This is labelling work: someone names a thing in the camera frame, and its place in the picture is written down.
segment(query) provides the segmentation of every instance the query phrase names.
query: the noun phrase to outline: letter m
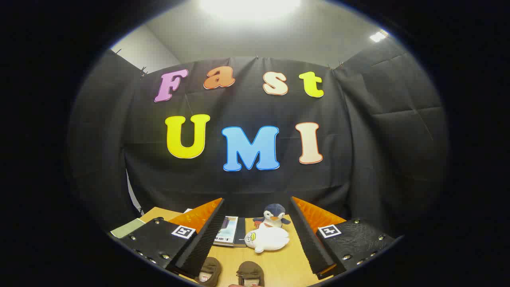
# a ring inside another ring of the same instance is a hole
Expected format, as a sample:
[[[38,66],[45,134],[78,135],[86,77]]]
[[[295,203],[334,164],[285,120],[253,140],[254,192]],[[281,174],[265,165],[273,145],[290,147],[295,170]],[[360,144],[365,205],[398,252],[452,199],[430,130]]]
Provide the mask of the letter m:
[[[263,126],[258,131],[253,143],[250,143],[243,129],[240,127],[226,127],[221,134],[226,137],[226,164],[223,169],[228,172],[241,170],[237,162],[237,155],[243,161],[244,166],[251,170],[257,156],[259,170],[275,170],[280,166],[276,161],[276,135],[279,130],[274,126]]]

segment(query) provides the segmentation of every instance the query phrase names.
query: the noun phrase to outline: orange letter a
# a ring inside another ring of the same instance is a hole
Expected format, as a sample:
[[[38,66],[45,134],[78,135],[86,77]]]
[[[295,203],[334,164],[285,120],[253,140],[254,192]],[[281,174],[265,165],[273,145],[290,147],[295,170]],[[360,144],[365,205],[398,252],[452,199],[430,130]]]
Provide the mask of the orange letter a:
[[[207,79],[203,83],[203,87],[210,90],[215,89],[217,87],[228,87],[232,86],[232,84],[236,81],[236,79],[232,78],[234,70],[229,66],[221,66],[210,70],[207,73]]]

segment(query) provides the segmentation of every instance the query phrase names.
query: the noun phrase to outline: wooden table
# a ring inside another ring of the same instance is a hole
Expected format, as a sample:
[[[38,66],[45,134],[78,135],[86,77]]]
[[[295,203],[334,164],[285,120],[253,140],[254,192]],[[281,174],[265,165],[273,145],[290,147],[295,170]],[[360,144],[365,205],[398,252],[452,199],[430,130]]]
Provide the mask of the wooden table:
[[[182,213],[154,207],[144,214],[140,220],[148,222],[156,217],[163,217],[164,220],[168,221],[180,214]],[[301,242],[299,241],[296,229],[292,223],[292,219],[288,214],[285,215],[285,218],[291,221],[291,224],[283,226],[289,233],[290,241],[280,250],[264,251],[257,254],[249,247],[213,245],[208,256],[218,259],[222,266],[222,271],[216,286],[228,287],[230,284],[237,284],[238,279],[236,271],[239,265],[245,261],[253,261],[262,267],[266,283],[264,287],[302,287],[327,280],[327,278],[318,280],[317,276],[312,273],[310,264],[303,252]],[[246,218],[245,224],[246,233],[255,229],[252,218]],[[179,276],[195,282],[192,278],[183,275]]]

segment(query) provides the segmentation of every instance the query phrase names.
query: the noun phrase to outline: stuffed toy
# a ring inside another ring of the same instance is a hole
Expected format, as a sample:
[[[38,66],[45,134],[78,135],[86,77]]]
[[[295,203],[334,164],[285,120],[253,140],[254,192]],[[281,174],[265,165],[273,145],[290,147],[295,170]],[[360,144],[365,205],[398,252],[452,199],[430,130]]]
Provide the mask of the stuffed toy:
[[[278,203],[272,203],[264,208],[263,218],[254,218],[255,226],[260,227],[282,227],[283,224],[289,224],[290,221],[283,218],[285,208]]]
[[[289,234],[282,228],[259,228],[248,232],[244,238],[246,246],[256,253],[264,250],[278,250],[289,243]]]

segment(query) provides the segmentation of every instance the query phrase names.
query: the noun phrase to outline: foam letter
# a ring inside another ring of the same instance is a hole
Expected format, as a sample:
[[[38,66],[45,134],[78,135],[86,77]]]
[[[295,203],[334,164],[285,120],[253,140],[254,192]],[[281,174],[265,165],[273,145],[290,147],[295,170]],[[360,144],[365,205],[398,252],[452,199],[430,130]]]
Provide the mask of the foam letter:
[[[317,146],[317,123],[301,123],[296,125],[296,130],[301,134],[301,147],[303,154],[299,162],[303,164],[318,163],[322,161],[322,155]]]
[[[284,81],[287,80],[284,74],[269,71],[262,76],[265,84],[262,88],[268,94],[285,95],[289,91],[289,87]]]
[[[317,83],[322,83],[320,77],[316,77],[314,72],[306,72],[299,75],[300,79],[304,82],[304,91],[311,97],[320,98],[324,95],[323,90],[317,89]]]
[[[199,156],[206,145],[206,123],[211,119],[206,114],[196,114],[191,117],[195,123],[195,141],[186,148],[181,144],[181,126],[186,121],[183,116],[171,116],[166,118],[167,126],[166,147],[168,151],[178,158],[194,158]]]
[[[203,87],[206,89],[215,89],[217,87],[228,87],[236,81],[232,78],[234,70],[229,66],[221,66],[210,70],[207,73],[207,78],[203,83]]]
[[[242,165],[237,162],[237,155],[244,166],[251,170],[257,155],[259,170],[275,170],[280,167],[276,161],[276,135],[279,130],[274,126],[264,126],[258,131],[253,143],[250,143],[243,129],[240,127],[226,127],[221,134],[226,137],[226,164],[223,169],[228,172],[241,170]]]
[[[180,70],[171,72],[168,74],[163,74],[161,76],[161,79],[163,81],[161,82],[160,91],[158,92],[158,95],[154,99],[154,102],[163,102],[167,101],[172,98],[172,94],[170,94],[170,88],[172,88],[172,91],[177,90],[179,87],[179,83],[181,82],[181,78],[185,78],[188,75],[188,70]]]

